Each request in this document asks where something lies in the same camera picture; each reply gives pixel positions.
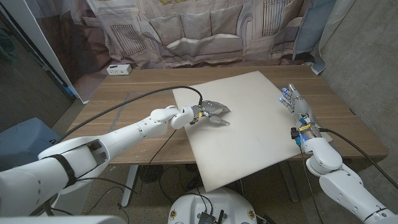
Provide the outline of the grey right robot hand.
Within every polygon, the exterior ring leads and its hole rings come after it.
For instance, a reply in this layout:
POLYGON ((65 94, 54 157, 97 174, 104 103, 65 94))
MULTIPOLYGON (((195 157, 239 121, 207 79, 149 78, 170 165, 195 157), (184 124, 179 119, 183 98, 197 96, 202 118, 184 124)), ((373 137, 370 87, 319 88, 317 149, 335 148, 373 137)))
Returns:
POLYGON ((316 127, 315 116, 310 105, 304 100, 299 91, 292 83, 282 89, 283 98, 279 101, 288 109, 292 115, 295 127, 300 131, 304 140, 320 138, 321 134, 316 127))

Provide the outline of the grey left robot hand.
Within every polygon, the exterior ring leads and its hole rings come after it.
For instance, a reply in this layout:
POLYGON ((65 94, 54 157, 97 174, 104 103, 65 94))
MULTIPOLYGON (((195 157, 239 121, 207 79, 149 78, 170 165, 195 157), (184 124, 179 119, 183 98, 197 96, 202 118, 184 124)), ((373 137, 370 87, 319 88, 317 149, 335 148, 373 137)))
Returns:
POLYGON ((192 106, 194 112, 193 121, 190 124, 195 124, 200 118, 206 117, 212 124, 219 124, 224 126, 230 126, 231 124, 217 116, 221 113, 229 113, 231 110, 224 104, 217 101, 205 100, 202 105, 192 106))

